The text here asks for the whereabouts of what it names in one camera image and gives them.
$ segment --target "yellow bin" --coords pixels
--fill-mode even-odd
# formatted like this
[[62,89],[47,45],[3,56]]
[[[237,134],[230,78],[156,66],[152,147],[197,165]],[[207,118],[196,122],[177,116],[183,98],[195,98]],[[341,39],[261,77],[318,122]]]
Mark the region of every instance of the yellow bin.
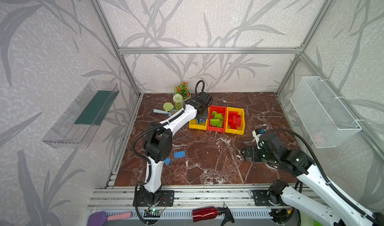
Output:
[[195,129],[201,129],[201,130],[207,130],[207,121],[205,123],[198,124],[197,119],[192,119],[189,122],[189,128],[195,128]]
[[[228,113],[230,111],[237,112],[237,114],[241,116],[241,125],[240,125],[240,127],[237,127],[237,129],[232,129],[228,125]],[[227,107],[227,120],[225,121],[225,132],[243,135],[244,129],[245,129],[244,109],[243,108]]]

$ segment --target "brown marble tabletop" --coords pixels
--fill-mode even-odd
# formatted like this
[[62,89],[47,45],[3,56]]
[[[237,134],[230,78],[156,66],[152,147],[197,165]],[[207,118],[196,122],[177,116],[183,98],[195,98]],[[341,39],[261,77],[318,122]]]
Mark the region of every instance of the brown marble tabletop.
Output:
[[[173,136],[170,164],[164,164],[161,181],[163,185],[244,184],[273,183],[281,179],[287,183],[296,181],[290,174],[276,170],[266,163],[243,160],[240,150],[255,145],[252,131],[264,128],[267,131],[290,126],[277,98],[272,92],[263,93],[211,93],[213,105],[244,108],[244,135],[212,132],[189,128],[185,124]],[[131,151],[134,139],[149,127],[150,122],[160,122],[168,115],[154,113],[163,110],[165,102],[173,102],[172,94],[145,94],[137,114],[134,127],[124,153],[115,186],[134,186],[143,181],[146,162]],[[295,137],[286,132],[277,132],[288,149],[298,148]],[[142,137],[136,146],[141,154]],[[174,158],[174,152],[185,151],[185,157]]]

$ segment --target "black mounting plate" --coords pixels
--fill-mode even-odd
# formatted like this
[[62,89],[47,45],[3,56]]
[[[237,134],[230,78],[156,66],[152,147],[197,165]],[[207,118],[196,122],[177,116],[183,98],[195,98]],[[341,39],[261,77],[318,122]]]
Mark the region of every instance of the black mounting plate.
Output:
[[[165,199],[166,202],[164,200],[160,200],[155,206],[158,206],[158,207],[171,207],[171,206],[173,206],[174,196],[175,196],[175,191],[173,191],[173,190],[161,190],[160,191],[160,198]],[[142,192],[140,190],[137,191],[136,198],[133,200],[133,206],[136,206],[136,200],[139,202],[137,204],[138,207],[148,207],[149,206],[149,204],[145,202],[144,196],[142,195]]]
[[[255,201],[255,206],[273,206],[269,202],[269,197],[267,194],[268,190],[252,190],[251,195]],[[283,201],[279,199],[279,205],[283,205]]]

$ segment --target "pink handle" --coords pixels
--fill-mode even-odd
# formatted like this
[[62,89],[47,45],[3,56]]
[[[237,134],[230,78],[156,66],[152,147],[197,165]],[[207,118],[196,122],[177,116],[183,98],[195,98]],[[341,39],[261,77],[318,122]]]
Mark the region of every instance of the pink handle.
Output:
[[107,221],[111,220],[118,220],[118,219],[126,219],[132,217],[132,211],[125,212],[125,213],[120,213],[112,216],[108,216]]

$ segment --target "purple spatula head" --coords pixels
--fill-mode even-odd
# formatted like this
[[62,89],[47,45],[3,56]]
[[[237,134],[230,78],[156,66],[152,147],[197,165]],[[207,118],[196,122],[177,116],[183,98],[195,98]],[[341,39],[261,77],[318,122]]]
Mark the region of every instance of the purple spatula head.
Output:
[[104,211],[93,213],[88,218],[87,226],[103,226],[107,219]]

